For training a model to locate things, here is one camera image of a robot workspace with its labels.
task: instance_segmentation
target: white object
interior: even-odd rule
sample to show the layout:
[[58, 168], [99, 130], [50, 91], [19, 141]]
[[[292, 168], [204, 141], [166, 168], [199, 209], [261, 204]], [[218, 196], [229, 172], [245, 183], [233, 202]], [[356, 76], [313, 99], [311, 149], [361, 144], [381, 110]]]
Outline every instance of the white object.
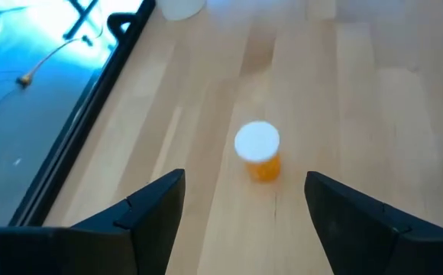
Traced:
[[280, 146], [277, 129], [266, 121], [253, 121], [242, 126], [235, 135], [235, 151], [250, 163], [263, 163], [274, 156]]
[[157, 0], [157, 5], [167, 20], [183, 20], [198, 13], [206, 0]]

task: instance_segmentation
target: wooden surface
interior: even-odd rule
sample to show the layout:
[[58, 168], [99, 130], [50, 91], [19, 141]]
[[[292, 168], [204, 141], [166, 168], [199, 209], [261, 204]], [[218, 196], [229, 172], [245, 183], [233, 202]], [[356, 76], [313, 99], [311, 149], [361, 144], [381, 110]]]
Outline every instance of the wooden surface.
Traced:
[[[252, 183], [244, 123], [281, 135]], [[186, 168], [168, 274], [330, 274], [302, 187], [317, 170], [443, 226], [443, 2], [208, 0], [156, 10], [57, 199], [71, 225]]]

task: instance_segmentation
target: wood grain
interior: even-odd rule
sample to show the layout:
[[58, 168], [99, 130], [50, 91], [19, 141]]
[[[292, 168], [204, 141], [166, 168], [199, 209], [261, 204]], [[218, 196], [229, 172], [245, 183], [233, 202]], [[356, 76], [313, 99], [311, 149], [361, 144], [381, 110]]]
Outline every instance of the wood grain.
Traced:
[[[280, 131], [251, 181], [237, 130]], [[331, 274], [302, 191], [317, 170], [443, 226], [443, 2], [208, 0], [155, 11], [46, 225], [71, 225], [170, 170], [186, 198], [168, 274]]]

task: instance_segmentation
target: white bottle cap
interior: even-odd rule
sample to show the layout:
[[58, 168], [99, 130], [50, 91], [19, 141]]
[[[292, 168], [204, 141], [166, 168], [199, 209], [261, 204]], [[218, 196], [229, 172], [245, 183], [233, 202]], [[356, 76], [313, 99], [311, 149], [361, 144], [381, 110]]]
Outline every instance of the white bottle cap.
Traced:
[[280, 146], [277, 129], [266, 121], [253, 121], [235, 135], [235, 151], [247, 162], [263, 163], [274, 156]]

